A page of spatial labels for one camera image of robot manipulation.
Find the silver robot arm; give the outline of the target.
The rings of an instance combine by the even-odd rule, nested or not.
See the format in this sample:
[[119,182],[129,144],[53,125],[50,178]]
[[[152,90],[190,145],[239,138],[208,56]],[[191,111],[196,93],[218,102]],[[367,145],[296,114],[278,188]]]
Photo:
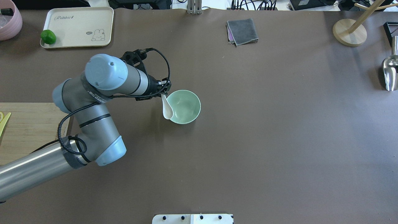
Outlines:
[[67,114],[58,125],[58,138],[1,167],[1,203],[92,161],[105,166],[125,155],[106,103],[114,98],[140,101],[166,96],[170,74],[157,80],[146,72],[143,60],[150,51],[156,49],[125,52],[121,58],[94,55],[79,77],[54,89],[54,104]]

